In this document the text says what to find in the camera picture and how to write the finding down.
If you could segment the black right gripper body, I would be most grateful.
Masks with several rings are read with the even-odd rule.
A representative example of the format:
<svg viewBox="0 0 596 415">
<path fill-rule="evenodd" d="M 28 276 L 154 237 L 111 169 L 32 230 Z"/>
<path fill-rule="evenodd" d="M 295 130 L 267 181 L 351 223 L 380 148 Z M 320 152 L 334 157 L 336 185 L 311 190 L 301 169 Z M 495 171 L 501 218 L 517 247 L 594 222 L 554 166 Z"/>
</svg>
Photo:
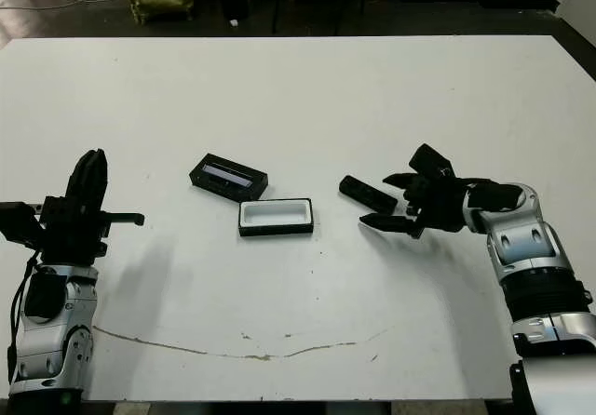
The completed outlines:
<svg viewBox="0 0 596 415">
<path fill-rule="evenodd" d="M 406 233 L 419 238 L 425 229 L 457 233 L 465 225 L 463 201 L 466 183 L 457 178 L 429 179 L 414 175 L 404 192 L 406 214 L 413 217 Z"/>
</svg>

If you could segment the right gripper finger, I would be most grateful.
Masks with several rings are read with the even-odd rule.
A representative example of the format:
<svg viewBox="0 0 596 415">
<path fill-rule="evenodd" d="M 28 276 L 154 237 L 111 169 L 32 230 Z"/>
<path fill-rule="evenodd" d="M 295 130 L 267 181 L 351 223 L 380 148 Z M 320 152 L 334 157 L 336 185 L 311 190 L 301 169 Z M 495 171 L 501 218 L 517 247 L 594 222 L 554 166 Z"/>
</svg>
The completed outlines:
<svg viewBox="0 0 596 415">
<path fill-rule="evenodd" d="M 416 231 L 415 222 L 403 216 L 371 213 L 361 216 L 359 220 L 381 232 L 414 233 Z"/>
<path fill-rule="evenodd" d="M 383 179 L 383 183 L 397 188 L 409 188 L 418 179 L 416 173 L 393 173 Z"/>
</svg>

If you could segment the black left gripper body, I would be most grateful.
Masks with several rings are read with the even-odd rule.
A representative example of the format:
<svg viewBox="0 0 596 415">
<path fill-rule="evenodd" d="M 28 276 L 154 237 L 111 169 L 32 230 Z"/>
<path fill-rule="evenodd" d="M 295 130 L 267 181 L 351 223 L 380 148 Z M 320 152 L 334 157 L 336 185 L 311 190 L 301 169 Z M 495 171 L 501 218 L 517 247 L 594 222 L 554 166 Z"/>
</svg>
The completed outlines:
<svg viewBox="0 0 596 415">
<path fill-rule="evenodd" d="M 141 213 L 114 213 L 72 197 L 47 196 L 41 207 L 42 261 L 95 261 L 103 257 L 113 223 L 143 226 Z"/>
</svg>

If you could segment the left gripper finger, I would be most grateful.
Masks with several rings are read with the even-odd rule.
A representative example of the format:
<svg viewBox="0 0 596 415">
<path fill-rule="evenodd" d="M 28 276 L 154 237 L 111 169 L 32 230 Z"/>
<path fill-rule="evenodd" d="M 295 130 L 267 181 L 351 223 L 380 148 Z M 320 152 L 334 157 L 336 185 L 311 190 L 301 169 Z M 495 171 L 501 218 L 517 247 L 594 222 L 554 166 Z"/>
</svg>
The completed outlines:
<svg viewBox="0 0 596 415">
<path fill-rule="evenodd" d="M 89 150 L 81 156 L 71 174 L 64 197 L 74 200 L 87 210 L 95 208 L 94 197 L 94 158 L 95 150 Z"/>
<path fill-rule="evenodd" d="M 97 149 L 90 165 L 90 205 L 102 209 L 103 198 L 108 183 L 107 159 L 103 149 Z"/>
</svg>

